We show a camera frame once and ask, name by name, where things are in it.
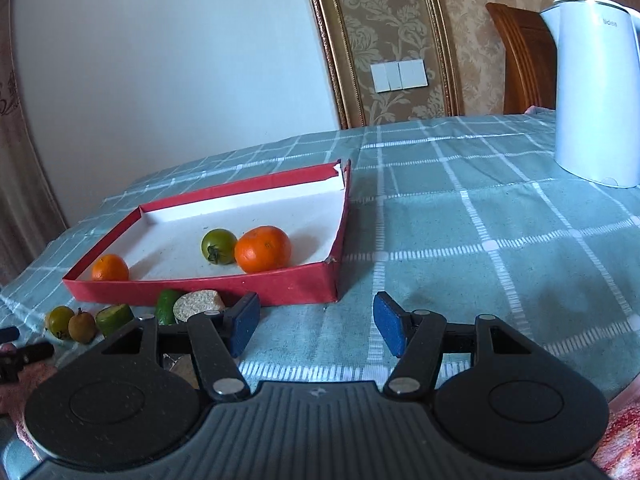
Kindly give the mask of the dark sugarcane piece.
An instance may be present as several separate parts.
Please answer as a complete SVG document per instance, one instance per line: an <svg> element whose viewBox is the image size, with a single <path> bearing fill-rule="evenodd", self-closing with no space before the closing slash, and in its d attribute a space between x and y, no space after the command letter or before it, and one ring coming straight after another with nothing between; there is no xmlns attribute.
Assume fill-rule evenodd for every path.
<svg viewBox="0 0 640 480"><path fill-rule="evenodd" d="M222 312L227 307L213 289L188 292L176 300L172 313L178 323L185 323L191 316L204 312Z"/></svg>
<svg viewBox="0 0 640 480"><path fill-rule="evenodd" d="M163 367L165 370L168 370L168 372L174 373L184 379L192 388L200 388L190 354L174 356L173 354L165 353L163 355Z"/></svg>

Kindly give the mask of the smooth green tomato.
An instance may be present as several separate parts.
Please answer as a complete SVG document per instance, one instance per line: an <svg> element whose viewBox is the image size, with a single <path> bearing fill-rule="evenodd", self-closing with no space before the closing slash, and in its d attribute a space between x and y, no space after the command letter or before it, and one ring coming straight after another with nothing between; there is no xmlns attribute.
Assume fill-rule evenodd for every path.
<svg viewBox="0 0 640 480"><path fill-rule="evenodd" d="M46 329L59 340L70 339L70 320L75 315L70 307L57 306L46 316Z"/></svg>

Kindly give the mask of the whole small green cucumber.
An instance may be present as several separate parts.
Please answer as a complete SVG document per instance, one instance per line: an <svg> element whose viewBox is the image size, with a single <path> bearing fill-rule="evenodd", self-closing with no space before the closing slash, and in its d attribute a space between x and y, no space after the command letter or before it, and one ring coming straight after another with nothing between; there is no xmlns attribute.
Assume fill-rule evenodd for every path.
<svg viewBox="0 0 640 480"><path fill-rule="evenodd" d="M163 326L175 324L174 305L183 295L184 292L179 289L164 289L160 292L155 308L158 324Z"/></svg>

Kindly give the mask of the brown longan with stem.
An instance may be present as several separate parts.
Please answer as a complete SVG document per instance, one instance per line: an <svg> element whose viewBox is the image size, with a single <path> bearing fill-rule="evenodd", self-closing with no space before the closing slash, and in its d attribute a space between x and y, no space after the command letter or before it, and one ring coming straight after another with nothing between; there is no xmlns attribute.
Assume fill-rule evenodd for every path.
<svg viewBox="0 0 640 480"><path fill-rule="evenodd" d="M90 344L96 336L96 321L90 312L79 309L68 322L68 333L73 341Z"/></svg>

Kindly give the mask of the green tomato with stem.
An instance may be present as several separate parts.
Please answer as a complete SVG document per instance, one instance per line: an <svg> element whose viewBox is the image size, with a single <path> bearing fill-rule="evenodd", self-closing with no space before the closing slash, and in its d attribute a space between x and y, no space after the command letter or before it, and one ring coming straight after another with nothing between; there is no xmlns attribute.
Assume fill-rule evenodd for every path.
<svg viewBox="0 0 640 480"><path fill-rule="evenodd" d="M226 229L208 231L201 240L201 252L204 258L213 264L231 264L235 262L234 248L238 239Z"/></svg>

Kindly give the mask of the cut green cucumber piece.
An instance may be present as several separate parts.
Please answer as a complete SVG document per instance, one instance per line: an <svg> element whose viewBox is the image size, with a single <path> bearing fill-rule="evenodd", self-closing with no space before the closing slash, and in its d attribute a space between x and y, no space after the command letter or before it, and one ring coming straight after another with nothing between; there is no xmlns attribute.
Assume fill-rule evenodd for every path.
<svg viewBox="0 0 640 480"><path fill-rule="evenodd" d="M128 304L112 304L99 310L94 319L99 332L108 337L132 321L134 314Z"/></svg>

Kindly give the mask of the large orange mandarin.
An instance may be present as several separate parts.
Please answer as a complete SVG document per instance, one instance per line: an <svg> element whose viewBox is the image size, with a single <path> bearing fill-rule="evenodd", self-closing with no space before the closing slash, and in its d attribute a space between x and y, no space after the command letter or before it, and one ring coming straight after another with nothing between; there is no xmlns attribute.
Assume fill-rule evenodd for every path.
<svg viewBox="0 0 640 480"><path fill-rule="evenodd" d="M247 231L234 248L235 262L247 274L283 269L291 256L291 240L276 226L258 226Z"/></svg>

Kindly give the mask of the small orange mandarin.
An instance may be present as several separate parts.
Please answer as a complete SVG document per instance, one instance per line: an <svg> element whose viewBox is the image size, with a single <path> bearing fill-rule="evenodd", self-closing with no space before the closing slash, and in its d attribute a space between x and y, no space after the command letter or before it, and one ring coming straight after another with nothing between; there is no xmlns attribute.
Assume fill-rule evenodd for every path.
<svg viewBox="0 0 640 480"><path fill-rule="evenodd" d="M91 268L93 281L128 281L129 266L126 261L115 254L105 254L97 258Z"/></svg>

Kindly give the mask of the pink towel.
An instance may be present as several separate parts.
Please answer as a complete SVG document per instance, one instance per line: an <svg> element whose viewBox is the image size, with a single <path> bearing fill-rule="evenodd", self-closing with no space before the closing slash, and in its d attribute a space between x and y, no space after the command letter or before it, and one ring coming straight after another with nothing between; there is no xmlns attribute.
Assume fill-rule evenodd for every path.
<svg viewBox="0 0 640 480"><path fill-rule="evenodd" d="M17 349L14 344L6 342L1 346L1 353L14 349ZM52 358L26 366L18 374L18 382L1 384L1 416L8 416L12 420L17 437L28 445L32 444L32 440L26 429L26 403L34 391L58 371L52 364Z"/></svg>

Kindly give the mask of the red cardboard tray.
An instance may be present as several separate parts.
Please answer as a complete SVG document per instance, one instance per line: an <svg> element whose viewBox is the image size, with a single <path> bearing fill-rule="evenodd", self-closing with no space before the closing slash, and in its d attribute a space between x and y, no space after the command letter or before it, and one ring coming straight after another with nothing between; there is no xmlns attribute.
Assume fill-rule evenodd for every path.
<svg viewBox="0 0 640 480"><path fill-rule="evenodd" d="M338 298L350 162L277 172L130 211L65 275L75 299L152 306L164 289L267 307Z"/></svg>

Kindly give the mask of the beige patterned curtain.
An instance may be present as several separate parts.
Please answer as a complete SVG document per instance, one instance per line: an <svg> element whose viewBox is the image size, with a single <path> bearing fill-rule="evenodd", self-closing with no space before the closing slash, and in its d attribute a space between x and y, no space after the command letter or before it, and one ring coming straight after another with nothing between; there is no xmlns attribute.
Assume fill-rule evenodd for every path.
<svg viewBox="0 0 640 480"><path fill-rule="evenodd" d="M28 131L13 54L12 0L1 0L1 284L67 229Z"/></svg>

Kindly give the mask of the green plaid bedsheet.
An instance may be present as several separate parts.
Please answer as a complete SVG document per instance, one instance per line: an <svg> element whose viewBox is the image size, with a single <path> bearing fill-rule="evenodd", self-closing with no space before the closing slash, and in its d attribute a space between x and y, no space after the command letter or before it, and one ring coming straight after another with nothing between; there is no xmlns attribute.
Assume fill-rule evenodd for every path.
<svg viewBox="0 0 640 480"><path fill-rule="evenodd" d="M70 301L63 274L139 205L285 169L349 160L341 299L265 312L240 367L262 379L384 382L394 359L372 322L386 290L469 323L489 312L606 396L639 373L639 192L553 160L552 114L444 118L313 133L157 171L104 200L1 292L25 340Z"/></svg>

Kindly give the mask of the white electric kettle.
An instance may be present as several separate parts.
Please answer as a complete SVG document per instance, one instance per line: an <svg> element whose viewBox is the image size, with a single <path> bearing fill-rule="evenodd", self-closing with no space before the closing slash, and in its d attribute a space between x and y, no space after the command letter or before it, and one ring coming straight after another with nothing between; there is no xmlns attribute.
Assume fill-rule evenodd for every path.
<svg viewBox="0 0 640 480"><path fill-rule="evenodd" d="M611 188L639 184L639 12L612 0L554 0L556 163Z"/></svg>

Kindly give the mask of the white wall switch panel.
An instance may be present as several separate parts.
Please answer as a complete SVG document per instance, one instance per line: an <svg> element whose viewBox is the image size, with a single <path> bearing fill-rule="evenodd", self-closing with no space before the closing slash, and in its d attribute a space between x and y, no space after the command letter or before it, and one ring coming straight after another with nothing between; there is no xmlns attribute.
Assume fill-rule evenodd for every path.
<svg viewBox="0 0 640 480"><path fill-rule="evenodd" d="M411 90L428 86L424 61L412 60L376 63L370 66L376 93Z"/></svg>

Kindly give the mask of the gold ornate wall frame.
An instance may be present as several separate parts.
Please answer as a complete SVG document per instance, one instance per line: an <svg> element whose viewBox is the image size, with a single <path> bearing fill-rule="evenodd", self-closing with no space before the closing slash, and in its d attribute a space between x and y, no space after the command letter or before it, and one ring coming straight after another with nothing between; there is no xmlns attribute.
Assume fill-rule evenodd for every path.
<svg viewBox="0 0 640 480"><path fill-rule="evenodd" d="M463 112L444 0L310 0L344 129ZM424 87L377 92L378 63L423 63Z"/></svg>

